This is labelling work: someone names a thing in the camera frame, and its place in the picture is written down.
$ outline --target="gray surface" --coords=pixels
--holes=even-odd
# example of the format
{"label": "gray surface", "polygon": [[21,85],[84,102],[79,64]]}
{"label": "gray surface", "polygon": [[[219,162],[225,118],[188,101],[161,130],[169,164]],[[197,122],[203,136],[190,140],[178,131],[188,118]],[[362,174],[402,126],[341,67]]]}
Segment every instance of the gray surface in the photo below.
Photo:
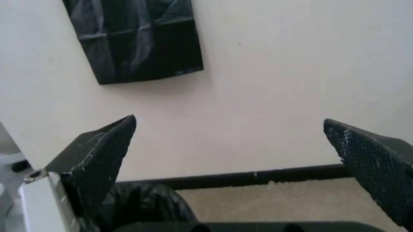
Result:
{"label": "gray surface", "polygon": [[356,221],[402,232],[353,179],[182,190],[200,221]]}

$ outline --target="black trash bag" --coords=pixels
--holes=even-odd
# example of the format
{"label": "black trash bag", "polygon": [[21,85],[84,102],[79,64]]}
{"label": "black trash bag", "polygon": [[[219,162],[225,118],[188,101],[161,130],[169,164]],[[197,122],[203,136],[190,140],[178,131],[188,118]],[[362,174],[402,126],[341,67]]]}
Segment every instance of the black trash bag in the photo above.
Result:
{"label": "black trash bag", "polygon": [[148,182],[116,183],[94,223],[103,232],[135,222],[197,222],[186,201],[171,188]]}
{"label": "black trash bag", "polygon": [[63,0],[99,84],[203,69],[191,0]]}

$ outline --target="white wall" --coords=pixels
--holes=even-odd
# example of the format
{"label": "white wall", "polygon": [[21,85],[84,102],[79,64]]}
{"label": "white wall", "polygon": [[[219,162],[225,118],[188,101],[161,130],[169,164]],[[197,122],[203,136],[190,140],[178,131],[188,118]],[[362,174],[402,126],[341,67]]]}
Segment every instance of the white wall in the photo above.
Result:
{"label": "white wall", "polygon": [[205,71],[100,86],[59,0],[2,0],[0,120],[31,163],[127,114],[121,180],[338,163],[326,117],[413,143],[413,1],[193,7]]}

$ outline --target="black baseboard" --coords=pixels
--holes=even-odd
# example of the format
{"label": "black baseboard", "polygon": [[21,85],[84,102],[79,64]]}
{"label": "black baseboard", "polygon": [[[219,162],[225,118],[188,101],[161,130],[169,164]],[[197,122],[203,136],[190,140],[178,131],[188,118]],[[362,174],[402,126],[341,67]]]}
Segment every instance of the black baseboard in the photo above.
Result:
{"label": "black baseboard", "polygon": [[326,180],[345,177],[351,177],[351,175],[344,167],[344,165],[335,164],[271,171],[155,179],[145,182],[150,182],[153,184],[164,184],[175,190],[178,190],[264,185],[269,181],[274,181],[275,183],[298,182],[306,180]]}

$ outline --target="floor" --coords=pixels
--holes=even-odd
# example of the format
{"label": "floor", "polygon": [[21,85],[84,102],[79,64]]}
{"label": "floor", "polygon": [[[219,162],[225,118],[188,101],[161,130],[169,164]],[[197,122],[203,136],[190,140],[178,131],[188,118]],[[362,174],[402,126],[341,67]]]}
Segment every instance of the floor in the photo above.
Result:
{"label": "floor", "polygon": [[[0,182],[17,197],[24,175],[0,166]],[[200,221],[357,221],[403,232],[353,178],[178,191]]]}

